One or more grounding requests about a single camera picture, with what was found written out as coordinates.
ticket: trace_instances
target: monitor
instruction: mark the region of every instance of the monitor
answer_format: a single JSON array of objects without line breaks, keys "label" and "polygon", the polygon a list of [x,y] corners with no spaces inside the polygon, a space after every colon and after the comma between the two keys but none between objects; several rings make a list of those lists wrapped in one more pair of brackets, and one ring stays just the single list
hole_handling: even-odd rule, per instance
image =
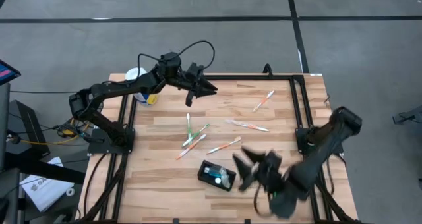
[{"label": "monitor", "polygon": [[20,72],[0,60],[0,86],[20,76]]},{"label": "monitor", "polygon": [[7,119],[9,118],[9,88],[10,84],[0,86],[0,171],[4,168]]}]

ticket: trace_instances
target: yellow cable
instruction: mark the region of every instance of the yellow cable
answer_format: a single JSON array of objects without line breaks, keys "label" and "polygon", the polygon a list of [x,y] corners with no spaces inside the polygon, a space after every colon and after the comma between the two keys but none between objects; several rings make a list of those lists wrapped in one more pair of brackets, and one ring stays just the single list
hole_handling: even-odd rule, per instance
[{"label": "yellow cable", "polygon": [[[84,128],[84,132],[88,129],[88,127],[90,126],[90,124],[88,123],[86,126],[85,126],[85,128]],[[58,144],[58,145],[60,145],[60,144],[65,144],[65,143],[67,143],[67,142],[71,142],[71,141],[73,141],[73,140],[75,140],[75,139],[77,139],[79,137],[79,135],[76,135],[76,136],[74,136],[73,138],[71,138],[71,139],[68,139],[68,140],[66,140],[66,141],[61,141],[61,142],[31,142],[31,141],[28,141],[28,140],[21,140],[21,142],[24,142],[24,143],[29,143],[29,144],[38,144],[38,145],[52,145],[52,144]]]}]

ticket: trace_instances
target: black case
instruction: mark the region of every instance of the black case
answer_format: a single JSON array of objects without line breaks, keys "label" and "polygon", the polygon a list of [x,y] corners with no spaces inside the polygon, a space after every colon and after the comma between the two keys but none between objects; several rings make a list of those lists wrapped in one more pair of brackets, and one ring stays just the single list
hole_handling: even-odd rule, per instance
[{"label": "black case", "polygon": [[231,190],[231,188],[233,187],[233,184],[235,182],[236,172],[230,171],[229,169],[226,169],[226,168],[223,167],[224,169],[226,169],[227,174],[229,175],[230,188],[226,188],[222,184],[216,184],[215,181],[214,181],[215,180],[215,177],[212,177],[209,174],[205,173],[205,168],[206,167],[213,167],[215,165],[216,164],[213,164],[213,163],[211,163],[209,161],[204,160],[202,162],[202,165],[199,168],[199,171],[198,171],[198,180],[204,181],[204,182],[206,182],[208,184],[211,184],[212,186],[215,186],[217,188],[221,188],[222,190],[225,190],[225,191],[228,191],[229,192]]}]

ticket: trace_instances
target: black stand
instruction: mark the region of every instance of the black stand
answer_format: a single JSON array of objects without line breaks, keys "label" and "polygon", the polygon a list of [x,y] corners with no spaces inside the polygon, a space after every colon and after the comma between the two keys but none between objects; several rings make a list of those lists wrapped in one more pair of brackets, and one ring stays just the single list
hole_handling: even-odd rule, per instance
[{"label": "black stand", "polygon": [[18,155],[6,152],[5,169],[18,168],[22,173],[38,175],[58,181],[84,184],[85,173],[72,169],[51,165],[42,161],[21,159]]},{"label": "black stand", "polygon": [[115,146],[112,144],[111,139],[102,129],[94,129],[92,131],[90,145],[88,146],[88,154],[129,154],[132,152],[133,140],[135,139],[135,130],[133,128],[125,129],[126,136],[124,139],[127,141],[125,146]]},{"label": "black stand", "polygon": [[393,116],[393,122],[396,125],[402,125],[403,122],[408,120],[421,120],[422,119],[422,106],[419,106],[411,111],[398,113]]}]

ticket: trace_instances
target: gray carpet floor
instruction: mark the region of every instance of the gray carpet floor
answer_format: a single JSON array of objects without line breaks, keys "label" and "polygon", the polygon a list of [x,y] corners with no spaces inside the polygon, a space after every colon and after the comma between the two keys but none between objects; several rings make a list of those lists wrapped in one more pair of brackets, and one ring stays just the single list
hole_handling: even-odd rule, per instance
[{"label": "gray carpet floor", "polygon": [[[422,0],[295,0],[299,16],[422,15]],[[287,0],[6,0],[3,18],[159,16],[289,16]],[[300,22],[311,73],[324,75],[332,107],[363,118],[361,134],[344,143],[359,218],[368,223],[420,223],[422,126],[392,116],[422,104],[422,21]],[[292,23],[183,22],[0,24],[0,58],[21,71],[12,90],[79,90],[135,67],[140,52],[159,56],[209,40],[208,72],[301,72]],[[207,46],[184,63],[206,64]],[[141,62],[151,69],[154,62]],[[65,94],[12,94],[44,125],[70,115]],[[56,140],[54,132],[46,133]],[[84,148],[50,147],[55,155]]]}]

